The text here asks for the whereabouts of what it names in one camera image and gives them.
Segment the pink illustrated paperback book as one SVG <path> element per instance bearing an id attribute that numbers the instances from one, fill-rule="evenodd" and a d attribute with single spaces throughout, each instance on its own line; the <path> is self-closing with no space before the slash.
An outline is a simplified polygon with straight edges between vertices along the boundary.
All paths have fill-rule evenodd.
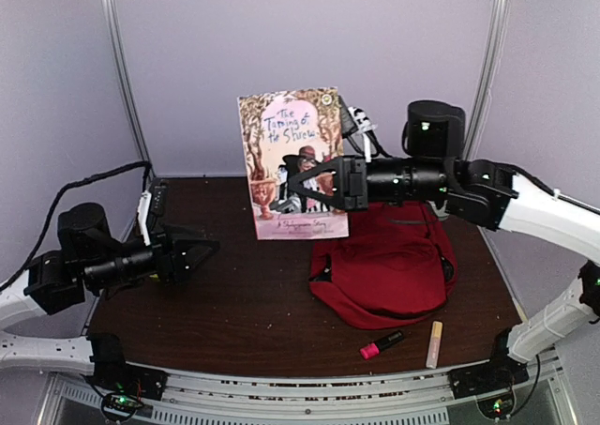
<path id="1" fill-rule="evenodd" d="M 343 154 L 335 87 L 237 99 L 247 184 L 259 240 L 312 240 L 349 235 L 348 218 L 290 190 L 290 180 Z"/>

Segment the red student backpack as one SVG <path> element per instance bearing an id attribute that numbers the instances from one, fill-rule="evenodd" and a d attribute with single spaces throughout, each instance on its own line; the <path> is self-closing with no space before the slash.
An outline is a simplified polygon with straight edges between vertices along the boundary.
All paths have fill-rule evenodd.
<path id="1" fill-rule="evenodd" d="M 442 309 L 458 263 L 424 203 L 375 203 L 349 215 L 350 234 L 319 241 L 308 286 L 346 324 L 376 330 L 418 323 Z"/>

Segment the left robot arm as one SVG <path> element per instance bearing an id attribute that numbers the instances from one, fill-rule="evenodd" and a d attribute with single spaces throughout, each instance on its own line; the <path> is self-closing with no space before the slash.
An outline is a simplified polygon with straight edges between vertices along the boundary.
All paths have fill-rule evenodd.
<path id="1" fill-rule="evenodd" d="M 113 334 L 51 339 L 18 336 L 8 328 L 51 316 L 85 301 L 135 289 L 147 279 L 173 285 L 216 255 L 216 240 L 186 227 L 158 224 L 120 242 L 109 231 L 104 209 L 85 203 L 58 218 L 59 250 L 27 262 L 1 288 L 1 367 L 99 375 L 115 391 L 129 389 L 135 372 Z"/>

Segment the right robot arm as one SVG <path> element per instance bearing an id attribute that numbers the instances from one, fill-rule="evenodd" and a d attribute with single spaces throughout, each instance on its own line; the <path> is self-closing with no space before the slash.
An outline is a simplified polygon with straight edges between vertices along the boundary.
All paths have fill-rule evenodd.
<path id="1" fill-rule="evenodd" d="M 373 202 L 431 201 L 491 231 L 531 235 L 586 262 L 576 278 L 531 319 L 499 335 L 499 354 L 481 368 L 485 386 L 502 387 L 542 351 L 599 320 L 599 211 L 552 189 L 525 170 L 461 157 L 465 113 L 437 100 L 407 107 L 403 158 L 336 157 L 289 177 L 291 192 L 344 211 Z"/>

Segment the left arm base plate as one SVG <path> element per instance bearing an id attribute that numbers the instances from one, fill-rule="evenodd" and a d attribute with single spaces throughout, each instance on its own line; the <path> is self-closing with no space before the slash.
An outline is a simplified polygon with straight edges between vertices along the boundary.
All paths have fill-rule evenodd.
<path id="1" fill-rule="evenodd" d="M 84 377 L 95 387 L 125 393 L 129 396 L 160 401 L 168 381 L 168 374 L 158 369 L 143 366 L 99 365 L 94 373 Z"/>

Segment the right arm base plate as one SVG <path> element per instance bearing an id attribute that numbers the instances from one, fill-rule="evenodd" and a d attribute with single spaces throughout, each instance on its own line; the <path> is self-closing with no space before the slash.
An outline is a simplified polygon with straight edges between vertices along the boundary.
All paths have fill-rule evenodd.
<path id="1" fill-rule="evenodd" d="M 513 360 L 487 361 L 453 369 L 448 373 L 450 388 L 455 399 L 508 390 L 530 378 L 527 366 Z"/>

